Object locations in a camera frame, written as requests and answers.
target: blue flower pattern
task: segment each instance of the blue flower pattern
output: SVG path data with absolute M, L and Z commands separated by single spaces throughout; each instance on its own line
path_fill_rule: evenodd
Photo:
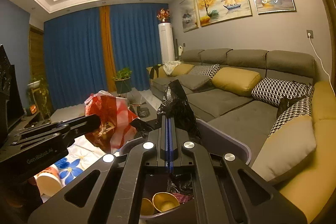
M 74 160 L 73 162 L 69 163 L 68 161 L 62 164 L 62 169 L 66 169 L 59 174 L 61 179 L 67 177 L 64 181 L 65 185 L 69 184 L 75 177 L 79 176 L 83 170 L 78 168 L 77 165 L 79 164 L 80 159 Z

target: gray sectional sofa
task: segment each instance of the gray sectional sofa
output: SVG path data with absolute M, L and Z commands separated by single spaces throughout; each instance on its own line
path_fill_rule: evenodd
M 220 64 L 221 67 L 256 71 L 262 78 L 306 84 L 314 84 L 315 79 L 314 58 L 300 52 L 218 48 L 185 51 L 181 60 L 193 65 Z M 162 99 L 167 85 L 176 79 L 178 77 L 153 79 L 152 93 Z M 194 91 L 184 87 L 184 91 L 197 118 L 250 147 L 252 164 L 276 121 L 278 109 L 252 97 L 239 96 L 211 85 Z

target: red plastic bag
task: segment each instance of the red plastic bag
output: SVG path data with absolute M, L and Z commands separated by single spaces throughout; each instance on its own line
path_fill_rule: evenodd
M 104 90 L 91 94 L 85 101 L 85 115 L 91 114 L 100 117 L 100 127 L 85 137 L 105 153 L 115 153 L 137 132 L 129 123 L 138 116 L 128 109 L 125 98 L 114 97 Z

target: paper cup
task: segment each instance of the paper cup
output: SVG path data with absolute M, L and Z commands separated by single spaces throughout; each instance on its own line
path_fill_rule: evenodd
M 156 193 L 153 197 L 153 205 L 159 212 L 168 211 L 180 205 L 177 198 L 170 193 Z
M 143 198 L 142 202 L 141 202 L 140 215 L 142 215 L 142 216 L 151 216 L 153 214 L 154 214 L 153 203 L 149 199 Z
M 53 196 L 62 189 L 62 183 L 59 179 L 56 165 L 44 169 L 38 173 L 35 178 L 41 195 Z

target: blue curtain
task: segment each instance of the blue curtain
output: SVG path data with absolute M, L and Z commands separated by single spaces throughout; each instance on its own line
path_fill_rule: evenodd
M 47 21 L 44 62 L 54 109 L 82 104 L 91 93 L 107 90 L 99 9 Z
M 115 67 L 132 70 L 132 86 L 150 88 L 147 67 L 160 64 L 161 50 L 157 12 L 168 4 L 135 3 L 112 5 L 110 22 Z

